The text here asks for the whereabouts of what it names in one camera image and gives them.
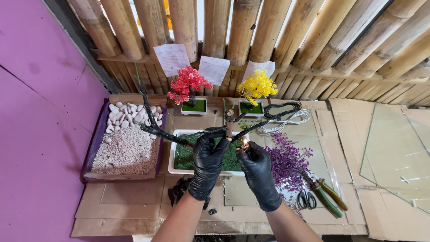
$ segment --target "hand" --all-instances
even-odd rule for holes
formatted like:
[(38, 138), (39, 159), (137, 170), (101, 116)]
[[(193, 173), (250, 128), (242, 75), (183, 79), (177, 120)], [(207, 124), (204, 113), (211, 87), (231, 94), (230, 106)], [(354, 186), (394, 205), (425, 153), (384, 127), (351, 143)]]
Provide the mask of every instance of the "hand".
[[(209, 128), (215, 130), (202, 135), (194, 144), (194, 178), (191, 181), (188, 192), (197, 200), (206, 200), (215, 186), (216, 180), (221, 173), (222, 158), (231, 138), (225, 137), (225, 128)], [(214, 138), (222, 137), (218, 145), (215, 146)]]
[(237, 162), (245, 173), (246, 182), (265, 212), (275, 211), (282, 203), (276, 191), (270, 156), (255, 142), (248, 142), (251, 159), (242, 149), (236, 149)]

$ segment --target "green artificial turf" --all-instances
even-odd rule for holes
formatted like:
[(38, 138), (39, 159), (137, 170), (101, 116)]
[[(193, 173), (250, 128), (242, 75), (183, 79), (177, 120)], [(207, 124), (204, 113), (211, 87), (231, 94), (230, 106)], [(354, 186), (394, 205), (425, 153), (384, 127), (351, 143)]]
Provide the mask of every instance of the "green artificial turf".
[[(186, 139), (195, 144), (198, 137), (185, 137), (184, 135), (181, 135), (180, 138)], [(220, 140), (221, 138), (216, 138), (215, 145), (217, 145)], [(222, 159), (222, 171), (242, 171), (240, 164), (237, 162), (235, 153), (236, 148), (241, 145), (243, 145), (242, 141), (236, 140), (227, 148), (224, 158)], [(180, 170), (194, 170), (193, 151), (190, 148), (177, 145), (173, 167)]]
[(251, 103), (249, 102), (240, 102), (240, 113), (244, 113), (246, 111), (248, 111), (248, 113), (263, 113), (263, 107), (261, 105), (261, 102), (257, 102), (258, 105), (255, 106), (253, 109), (250, 109), (249, 106), (251, 105)]
[(182, 103), (182, 111), (186, 112), (205, 112), (206, 100), (196, 100), (196, 107), (193, 108), (193, 102), (188, 100)]

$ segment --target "white rectangular pot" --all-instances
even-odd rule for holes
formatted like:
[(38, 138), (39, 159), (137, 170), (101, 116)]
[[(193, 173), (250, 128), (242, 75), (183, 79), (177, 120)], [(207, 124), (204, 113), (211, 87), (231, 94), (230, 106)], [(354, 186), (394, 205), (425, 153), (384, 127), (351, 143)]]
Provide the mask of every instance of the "white rectangular pot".
[[(192, 134), (197, 133), (203, 130), (175, 130), (173, 132), (174, 136), (181, 136), (182, 134)], [(249, 141), (249, 134), (245, 134), (246, 139)], [(175, 163), (175, 151), (176, 151), (177, 143), (172, 142), (172, 145), (170, 146), (170, 156), (169, 156), (169, 167), (168, 170), (172, 174), (191, 174), (194, 175), (194, 170), (181, 170), (181, 169), (175, 169), (174, 163)], [(244, 176), (245, 174), (243, 171), (222, 171), (220, 173), (220, 176)]]
[(205, 100), (205, 111), (204, 112), (182, 111), (182, 106), (184, 105), (184, 103), (182, 103), (181, 104), (181, 113), (183, 115), (188, 115), (188, 114), (205, 115), (206, 111), (208, 111), (208, 102), (207, 102), (206, 98), (196, 98), (196, 101), (197, 100)]
[[(240, 110), (240, 103), (241, 102), (247, 102), (249, 103), (249, 101), (247, 100), (239, 100), (239, 115), (242, 114), (242, 111)], [(264, 116), (264, 107), (263, 107), (263, 101), (261, 100), (256, 100), (257, 103), (261, 103), (261, 108), (263, 109), (263, 113), (247, 113), (245, 115), (245, 117), (263, 117)]]

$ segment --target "lighter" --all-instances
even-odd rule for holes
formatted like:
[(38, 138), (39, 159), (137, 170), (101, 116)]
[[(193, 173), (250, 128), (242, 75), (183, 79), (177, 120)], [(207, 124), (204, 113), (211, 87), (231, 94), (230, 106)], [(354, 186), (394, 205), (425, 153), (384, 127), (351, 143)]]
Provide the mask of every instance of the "lighter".
[(249, 157), (249, 159), (252, 160), (251, 151), (249, 149), (249, 145), (248, 145), (248, 141), (246, 140), (246, 137), (243, 138), (242, 142), (243, 142), (243, 145), (241, 145), (240, 148), (245, 152), (245, 154)]

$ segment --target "bamboo wall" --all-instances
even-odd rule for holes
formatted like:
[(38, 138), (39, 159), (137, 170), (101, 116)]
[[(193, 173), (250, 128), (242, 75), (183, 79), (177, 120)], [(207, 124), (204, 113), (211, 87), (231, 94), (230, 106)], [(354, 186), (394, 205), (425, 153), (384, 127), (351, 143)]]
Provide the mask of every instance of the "bamboo wall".
[[(197, 19), (198, 0), (169, 0), (174, 40), (163, 0), (134, 0), (140, 27), (128, 0), (69, 1), (123, 92), (138, 91), (136, 62), (148, 92), (166, 94), (174, 77), (164, 75), (153, 47), (181, 43), (194, 68), (202, 54), (230, 60), (221, 86), (199, 96), (238, 97), (251, 60), (275, 62), (279, 93), (272, 98), (430, 105), (430, 0), (201, 0), (204, 19)], [(204, 21), (203, 41), (197, 21)]]

